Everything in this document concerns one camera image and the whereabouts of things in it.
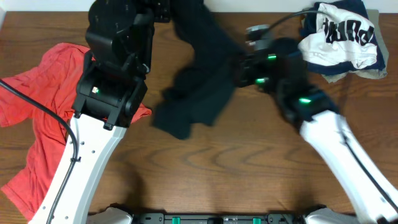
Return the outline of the black t-shirt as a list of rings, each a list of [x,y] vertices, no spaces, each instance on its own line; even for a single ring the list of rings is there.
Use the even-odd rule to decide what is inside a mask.
[[[194,59],[162,92],[152,125],[177,139],[188,139],[193,124],[212,126],[231,98],[235,89],[231,59],[243,49],[203,1],[173,0],[170,9],[175,32],[192,46]]]

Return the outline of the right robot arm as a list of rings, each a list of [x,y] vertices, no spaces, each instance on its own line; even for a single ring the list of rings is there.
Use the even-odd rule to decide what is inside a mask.
[[[294,39],[249,40],[253,53],[237,62],[239,87],[257,85],[282,117],[318,152],[348,196],[356,223],[397,223],[397,189],[360,145],[339,107],[310,83]]]

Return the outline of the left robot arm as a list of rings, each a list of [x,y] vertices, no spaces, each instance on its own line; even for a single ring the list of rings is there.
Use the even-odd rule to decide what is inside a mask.
[[[130,222],[125,212],[90,217],[109,158],[145,94],[154,25],[170,20],[163,0],[95,1],[89,10],[83,73],[76,86],[67,143],[32,223]]]

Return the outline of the white printed t-shirt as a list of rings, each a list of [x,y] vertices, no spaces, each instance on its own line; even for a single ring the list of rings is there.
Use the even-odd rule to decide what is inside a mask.
[[[377,62],[374,24],[367,18],[332,4],[321,3],[315,19],[316,33],[298,45],[307,62],[333,66],[349,62],[363,69]]]

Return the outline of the red t-shirt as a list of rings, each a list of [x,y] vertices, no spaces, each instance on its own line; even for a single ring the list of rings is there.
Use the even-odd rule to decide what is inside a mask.
[[[60,43],[46,51],[38,66],[4,81],[44,105],[64,121],[72,118],[76,85],[88,47]],[[66,129],[47,113],[1,90],[1,127],[26,119],[33,122],[35,141],[25,167],[1,188],[22,215],[31,220],[50,187],[66,145]]]

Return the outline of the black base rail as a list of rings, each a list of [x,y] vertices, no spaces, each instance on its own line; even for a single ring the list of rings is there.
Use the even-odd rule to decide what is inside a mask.
[[[142,213],[134,215],[132,224],[302,224],[304,218],[293,214],[201,215]]]

